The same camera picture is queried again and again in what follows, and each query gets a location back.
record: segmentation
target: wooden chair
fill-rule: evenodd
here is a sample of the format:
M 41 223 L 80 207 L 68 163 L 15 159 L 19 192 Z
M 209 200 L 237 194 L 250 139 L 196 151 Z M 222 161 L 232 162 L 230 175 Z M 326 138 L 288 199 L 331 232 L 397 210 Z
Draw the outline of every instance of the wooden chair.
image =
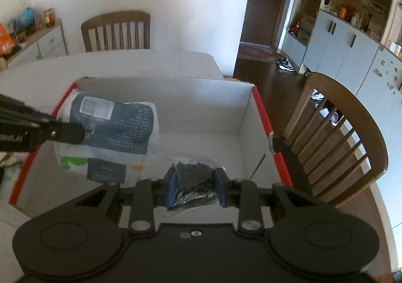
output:
M 96 40 L 96 49 L 97 51 L 101 51 L 101 43 L 99 40 L 99 27 L 103 27 L 103 41 L 105 50 L 109 50 L 109 41 L 107 38 L 107 25 L 111 25 L 111 42 L 112 42 L 112 50 L 116 50 L 116 35 L 115 35 L 115 27 L 114 24 L 119 24 L 119 46 L 120 49 L 124 49 L 124 37 L 123 37 L 123 23 L 127 23 L 127 47 L 128 49 L 132 49 L 131 43 L 131 27 L 130 22 L 135 23 L 135 49 L 139 49 L 139 31 L 138 31 L 138 23 L 143 22 L 144 30 L 143 30 L 143 45 L 144 49 L 149 49 L 149 29 L 151 23 L 151 16 L 148 13 L 137 11 L 137 10 L 126 10 L 121 12 L 113 12 L 102 14 L 99 16 L 95 16 L 81 25 L 82 37 L 84 39 L 85 49 L 87 52 L 92 51 L 92 45 L 89 35 L 89 30 L 95 29 L 95 40 Z
M 299 123 L 306 106 L 313 102 L 310 101 L 310 97 L 314 89 L 325 98 L 319 102 L 304 124 L 302 121 Z M 326 100 L 334 106 L 329 110 L 329 115 L 319 122 L 321 118 L 319 111 Z M 342 112 L 343 117 L 336 127 L 332 127 L 329 121 L 337 110 Z M 345 132 L 341 134 L 339 129 L 346 120 L 352 129 L 343 135 Z M 313 122 L 319 122 L 316 128 L 313 127 Z M 357 133 L 359 141 L 353 147 L 349 147 L 347 141 L 354 133 Z M 337 143 L 333 141 L 335 136 L 338 139 Z M 364 147 L 364 151 L 361 152 L 363 156 L 357 159 L 355 152 L 360 152 L 360 145 Z M 274 137 L 273 147 L 275 152 L 282 152 L 295 188 L 337 207 L 369 187 L 388 168 L 384 139 L 368 111 L 348 89 L 320 73 L 311 73 L 307 78 L 301 98 L 283 136 Z M 366 159 L 369 159 L 371 169 L 364 175 L 361 172 L 360 175 L 353 176 L 352 174 Z

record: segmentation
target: red rug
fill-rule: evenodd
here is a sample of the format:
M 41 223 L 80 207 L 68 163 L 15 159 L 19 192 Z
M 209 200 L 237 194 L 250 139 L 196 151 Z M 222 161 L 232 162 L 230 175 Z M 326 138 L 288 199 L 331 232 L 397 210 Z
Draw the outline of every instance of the red rug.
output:
M 269 46 L 248 45 L 240 42 L 237 58 L 276 63 L 278 54 Z

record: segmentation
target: orange snack package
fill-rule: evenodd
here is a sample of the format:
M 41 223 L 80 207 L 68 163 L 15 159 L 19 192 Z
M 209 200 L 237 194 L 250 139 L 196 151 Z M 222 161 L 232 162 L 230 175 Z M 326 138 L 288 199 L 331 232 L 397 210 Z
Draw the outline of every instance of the orange snack package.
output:
M 11 39 L 4 26 L 0 24 L 0 56 L 8 55 L 14 47 L 13 39 Z

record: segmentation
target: door handle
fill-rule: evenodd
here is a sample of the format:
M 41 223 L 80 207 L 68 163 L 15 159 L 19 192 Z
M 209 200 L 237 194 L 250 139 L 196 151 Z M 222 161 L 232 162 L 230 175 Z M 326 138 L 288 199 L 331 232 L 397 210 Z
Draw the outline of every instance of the door handle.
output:
M 353 45 L 355 44 L 355 41 L 356 41 L 356 35 L 353 37 L 352 44 L 350 45 L 351 48 L 353 48 Z

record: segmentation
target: dining table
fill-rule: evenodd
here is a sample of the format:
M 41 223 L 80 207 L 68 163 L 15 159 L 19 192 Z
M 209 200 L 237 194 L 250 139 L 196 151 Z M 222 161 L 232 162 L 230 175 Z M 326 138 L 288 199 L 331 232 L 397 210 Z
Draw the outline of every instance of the dining table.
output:
M 0 94 L 51 113 L 69 86 L 81 77 L 126 76 L 224 79 L 211 55 L 151 49 L 99 51 L 35 61 L 0 72 Z M 6 168 L 0 185 L 0 282 L 23 275 L 12 249 L 15 231 L 30 219 L 8 204 L 21 165 Z

